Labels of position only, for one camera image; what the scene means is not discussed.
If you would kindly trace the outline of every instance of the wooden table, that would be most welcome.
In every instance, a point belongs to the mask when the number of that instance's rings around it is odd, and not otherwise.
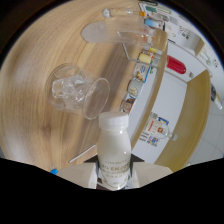
[[[104,111],[119,111],[135,63],[120,44],[86,43],[80,35],[89,23],[102,21],[106,7],[131,7],[132,0],[75,0],[39,18],[18,39],[0,72],[0,145],[6,159],[46,171],[68,161],[96,143],[98,118],[88,121],[57,111],[46,100],[50,73],[63,63],[105,77],[111,91]],[[80,157],[83,163],[96,149]]]

